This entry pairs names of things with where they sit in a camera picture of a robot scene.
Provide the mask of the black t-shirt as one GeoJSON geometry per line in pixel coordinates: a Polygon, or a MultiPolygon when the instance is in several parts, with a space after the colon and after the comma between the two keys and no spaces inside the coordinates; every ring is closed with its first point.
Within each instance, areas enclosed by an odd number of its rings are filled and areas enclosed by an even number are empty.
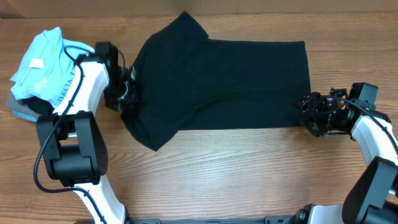
{"type": "Polygon", "coordinates": [[[215,40],[181,13],[133,63],[139,102],[123,109],[131,135],[156,151],[180,130],[299,125],[310,93],[305,43],[215,40]]]}

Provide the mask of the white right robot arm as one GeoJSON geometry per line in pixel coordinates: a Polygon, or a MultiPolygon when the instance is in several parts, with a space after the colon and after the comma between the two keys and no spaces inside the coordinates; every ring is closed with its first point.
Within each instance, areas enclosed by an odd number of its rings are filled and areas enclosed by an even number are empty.
{"type": "Polygon", "coordinates": [[[286,223],[397,223],[397,140],[388,115],[376,111],[378,87],[354,83],[350,90],[331,88],[329,95],[313,92],[295,102],[300,122],[314,136],[349,135],[366,163],[344,203],[308,204],[286,223]]]}

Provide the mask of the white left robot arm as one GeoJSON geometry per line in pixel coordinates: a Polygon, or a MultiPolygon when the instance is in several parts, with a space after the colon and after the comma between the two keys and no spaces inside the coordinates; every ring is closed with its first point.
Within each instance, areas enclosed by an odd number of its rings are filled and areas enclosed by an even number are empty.
{"type": "Polygon", "coordinates": [[[108,152],[95,120],[101,99],[114,111],[135,108],[139,101],[134,69],[118,64],[122,56],[112,43],[98,42],[93,52],[71,57],[76,74],[65,99],[36,122],[36,186],[50,194],[76,193],[94,223],[132,223],[106,176],[108,152]]]}

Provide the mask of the folded light blue shirt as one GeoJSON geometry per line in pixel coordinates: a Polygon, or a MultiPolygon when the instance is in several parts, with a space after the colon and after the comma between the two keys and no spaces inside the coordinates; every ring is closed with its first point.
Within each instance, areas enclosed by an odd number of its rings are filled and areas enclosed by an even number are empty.
{"type": "Polygon", "coordinates": [[[17,100],[37,97],[56,108],[75,75],[72,59],[93,51],[94,48],[82,42],[64,39],[59,27],[43,31],[35,36],[11,78],[12,94],[17,100]]]}

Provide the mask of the folded black shirt in stack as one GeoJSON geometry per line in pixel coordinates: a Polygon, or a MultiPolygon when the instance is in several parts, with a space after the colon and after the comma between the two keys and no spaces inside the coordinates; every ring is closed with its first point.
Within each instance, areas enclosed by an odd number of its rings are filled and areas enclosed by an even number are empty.
{"type": "Polygon", "coordinates": [[[22,102],[32,111],[40,115],[49,116],[54,111],[54,107],[48,101],[42,100],[36,96],[23,99],[22,102]]]}

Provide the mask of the folded grey shirt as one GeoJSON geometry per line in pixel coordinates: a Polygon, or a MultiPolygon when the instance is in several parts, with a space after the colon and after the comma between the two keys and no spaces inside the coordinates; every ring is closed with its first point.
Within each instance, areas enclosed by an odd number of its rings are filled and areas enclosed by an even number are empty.
{"type": "Polygon", "coordinates": [[[22,101],[16,100],[14,94],[10,91],[7,99],[7,107],[12,111],[15,117],[31,122],[36,122],[39,114],[30,109],[22,101]]]}

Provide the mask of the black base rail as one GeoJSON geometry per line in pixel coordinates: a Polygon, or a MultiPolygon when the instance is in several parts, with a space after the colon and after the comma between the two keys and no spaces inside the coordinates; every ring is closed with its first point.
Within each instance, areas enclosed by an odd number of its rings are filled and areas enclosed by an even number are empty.
{"type": "Polygon", "coordinates": [[[233,219],[202,219],[202,220],[161,220],[161,219],[135,219],[126,223],[136,224],[292,224],[306,223],[306,215],[292,216],[265,216],[264,218],[233,218],[233,219]]]}

